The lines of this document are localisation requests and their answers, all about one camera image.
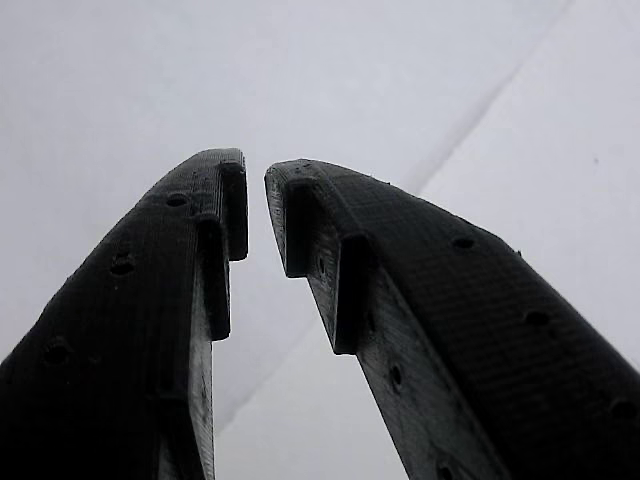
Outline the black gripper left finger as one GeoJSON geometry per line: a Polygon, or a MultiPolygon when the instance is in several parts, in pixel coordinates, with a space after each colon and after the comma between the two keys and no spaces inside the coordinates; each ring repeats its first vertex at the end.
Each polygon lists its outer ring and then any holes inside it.
{"type": "Polygon", "coordinates": [[[159,180],[2,362],[2,477],[212,478],[212,345],[247,253],[241,151],[159,180]]]}

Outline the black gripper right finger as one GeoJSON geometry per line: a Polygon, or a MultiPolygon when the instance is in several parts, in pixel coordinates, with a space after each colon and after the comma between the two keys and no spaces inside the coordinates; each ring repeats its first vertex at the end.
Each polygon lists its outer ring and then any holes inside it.
{"type": "Polygon", "coordinates": [[[638,373],[499,237],[322,161],[272,165],[265,190],[285,274],[409,478],[638,477],[638,373]]]}

